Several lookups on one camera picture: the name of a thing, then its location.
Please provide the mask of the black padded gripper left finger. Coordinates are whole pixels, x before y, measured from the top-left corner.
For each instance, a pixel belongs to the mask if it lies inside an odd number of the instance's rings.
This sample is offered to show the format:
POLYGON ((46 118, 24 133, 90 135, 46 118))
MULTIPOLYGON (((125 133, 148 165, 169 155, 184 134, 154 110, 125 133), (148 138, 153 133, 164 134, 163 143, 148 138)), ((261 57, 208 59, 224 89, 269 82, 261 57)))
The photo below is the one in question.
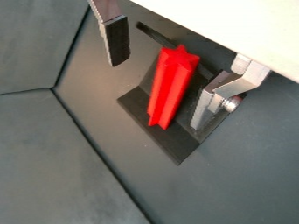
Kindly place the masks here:
POLYGON ((108 63, 116 67, 128 59, 130 53, 126 16, 120 12, 117 0, 88 0, 88 4, 97 19, 108 63))

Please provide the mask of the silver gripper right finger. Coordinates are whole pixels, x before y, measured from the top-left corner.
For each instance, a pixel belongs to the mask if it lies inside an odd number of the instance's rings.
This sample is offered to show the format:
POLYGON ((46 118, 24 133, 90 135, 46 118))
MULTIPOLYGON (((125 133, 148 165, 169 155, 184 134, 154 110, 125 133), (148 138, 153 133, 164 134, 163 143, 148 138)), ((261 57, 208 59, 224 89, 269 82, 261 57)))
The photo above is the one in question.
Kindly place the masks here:
POLYGON ((268 67, 237 54, 231 64, 231 72, 221 71, 200 92, 191 127, 199 130, 208 117, 220 109, 231 113, 241 101, 239 94, 259 87, 269 72, 268 67))

